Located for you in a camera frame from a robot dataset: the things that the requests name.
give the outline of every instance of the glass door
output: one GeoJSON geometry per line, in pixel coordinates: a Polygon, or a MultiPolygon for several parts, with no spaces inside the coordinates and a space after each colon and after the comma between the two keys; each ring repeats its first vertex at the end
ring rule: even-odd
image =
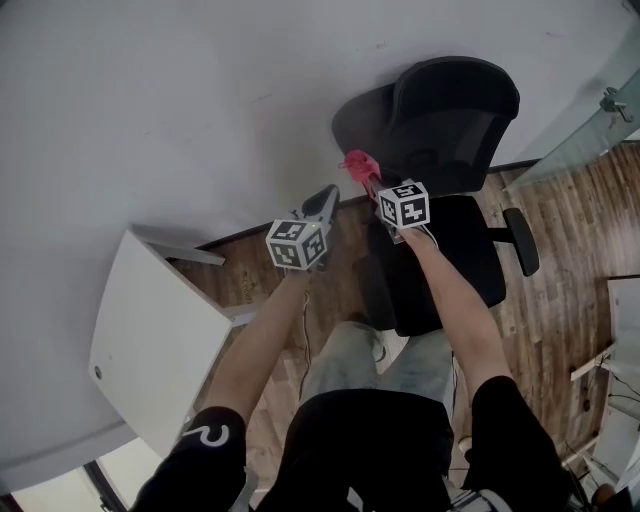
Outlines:
{"type": "Polygon", "coordinates": [[[638,129],[640,70],[620,90],[608,87],[600,109],[506,190],[584,168],[638,129]]]}

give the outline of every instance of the t-shirt sleeve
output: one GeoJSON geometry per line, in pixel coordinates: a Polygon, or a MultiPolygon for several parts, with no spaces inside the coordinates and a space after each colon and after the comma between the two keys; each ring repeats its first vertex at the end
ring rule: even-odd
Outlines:
{"type": "Polygon", "coordinates": [[[512,510],[563,510],[563,469],[549,435],[509,377],[494,377],[476,392],[473,448],[464,487],[488,489],[512,510]]]}
{"type": "Polygon", "coordinates": [[[245,484],[245,424],[235,411],[200,412],[140,490],[132,511],[227,512],[245,484]]]}

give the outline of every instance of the forearm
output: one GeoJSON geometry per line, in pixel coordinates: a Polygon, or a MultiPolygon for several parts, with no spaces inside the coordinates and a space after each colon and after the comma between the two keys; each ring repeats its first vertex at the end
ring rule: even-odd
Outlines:
{"type": "Polygon", "coordinates": [[[510,376],[500,331],[482,298],[431,239],[410,231],[405,239],[420,262],[472,399],[487,379],[510,376]]]}
{"type": "Polygon", "coordinates": [[[203,408],[234,409],[249,422],[299,314],[308,273],[291,273],[227,350],[213,377],[203,408]]]}

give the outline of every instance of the fiducial marker cube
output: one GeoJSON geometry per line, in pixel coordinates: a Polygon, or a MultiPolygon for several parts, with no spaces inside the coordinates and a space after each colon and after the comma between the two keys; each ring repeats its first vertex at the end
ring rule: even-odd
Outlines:
{"type": "Polygon", "coordinates": [[[398,229],[420,226],[430,220],[429,194],[422,183],[379,190],[377,199],[382,219],[398,229]]]}
{"type": "Polygon", "coordinates": [[[307,270],[327,252],[327,241],[320,222],[275,220],[267,247],[276,267],[307,270]]]}

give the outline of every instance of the chair seat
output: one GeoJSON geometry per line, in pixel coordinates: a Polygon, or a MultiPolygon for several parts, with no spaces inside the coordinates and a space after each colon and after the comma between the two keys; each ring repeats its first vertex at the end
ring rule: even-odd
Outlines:
{"type": "MultiPolygon", "coordinates": [[[[441,252],[471,283],[487,306],[505,299],[506,287],[498,254],[476,200],[449,196],[429,202],[433,233],[441,252]]],[[[371,253],[379,260],[400,336],[417,336],[442,327],[417,258],[406,243],[394,245],[385,227],[368,229],[371,253]]]]}

